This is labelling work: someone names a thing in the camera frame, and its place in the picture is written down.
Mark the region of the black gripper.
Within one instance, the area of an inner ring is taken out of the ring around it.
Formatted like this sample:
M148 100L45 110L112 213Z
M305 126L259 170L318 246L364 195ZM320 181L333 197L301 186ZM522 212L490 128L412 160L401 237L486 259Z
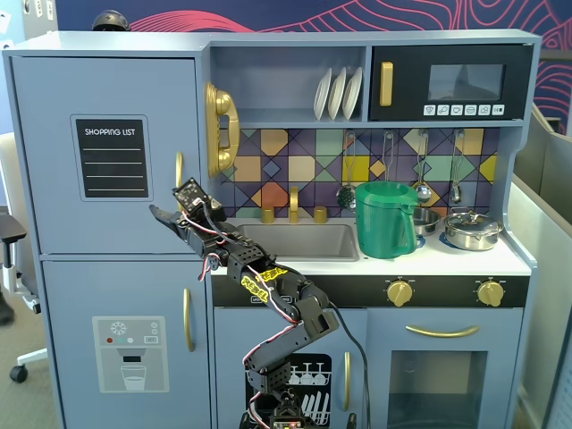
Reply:
M228 263L230 253L235 250L234 230L229 224L214 223L214 228L203 213L193 217L185 211L170 213L155 205L150 205L149 210L206 264Z

